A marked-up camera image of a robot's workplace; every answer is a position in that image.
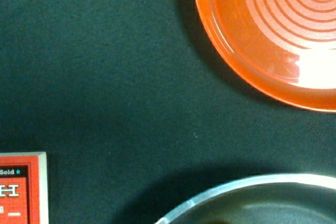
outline dark green tablecloth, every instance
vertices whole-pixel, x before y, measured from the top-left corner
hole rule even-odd
[[[254,174],[336,175],[336,117],[259,93],[193,0],[0,0],[0,151],[48,153],[50,223],[154,223]]]

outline silver bowl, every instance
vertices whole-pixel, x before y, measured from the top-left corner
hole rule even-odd
[[[155,224],[335,224],[336,178],[276,174],[240,179],[182,203]]]

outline concentric circle pattern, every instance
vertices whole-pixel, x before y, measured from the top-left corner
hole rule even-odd
[[[336,49],[336,0],[246,0],[259,29],[276,45],[302,55]]]

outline orange plate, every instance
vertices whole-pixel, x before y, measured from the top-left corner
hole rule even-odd
[[[223,59],[287,104],[336,112],[336,0],[196,0]]]

